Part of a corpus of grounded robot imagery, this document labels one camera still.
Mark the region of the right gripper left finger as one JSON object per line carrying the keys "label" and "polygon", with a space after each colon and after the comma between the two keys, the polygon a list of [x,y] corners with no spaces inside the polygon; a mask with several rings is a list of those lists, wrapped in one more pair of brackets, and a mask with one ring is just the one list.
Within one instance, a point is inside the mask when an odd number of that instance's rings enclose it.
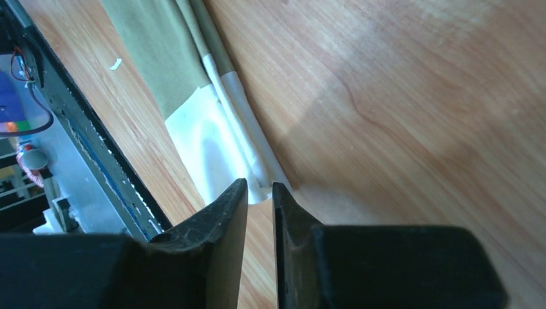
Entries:
{"label": "right gripper left finger", "polygon": [[2,308],[235,308],[245,179],[151,241],[125,234],[1,235]]}

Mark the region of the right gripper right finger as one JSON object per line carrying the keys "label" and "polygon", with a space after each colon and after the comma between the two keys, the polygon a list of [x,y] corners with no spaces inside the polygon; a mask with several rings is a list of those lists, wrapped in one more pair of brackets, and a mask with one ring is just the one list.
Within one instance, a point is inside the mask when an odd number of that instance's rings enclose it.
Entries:
{"label": "right gripper right finger", "polygon": [[272,187],[281,308],[505,308],[482,244],[445,225],[326,225]]}

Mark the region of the olive green white underwear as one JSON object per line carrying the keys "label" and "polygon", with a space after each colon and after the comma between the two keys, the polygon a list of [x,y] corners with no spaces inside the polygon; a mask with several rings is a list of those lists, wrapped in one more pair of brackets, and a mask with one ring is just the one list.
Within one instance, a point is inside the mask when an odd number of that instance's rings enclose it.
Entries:
{"label": "olive green white underwear", "polygon": [[203,1],[102,5],[205,203],[238,178],[250,204],[288,182]]}

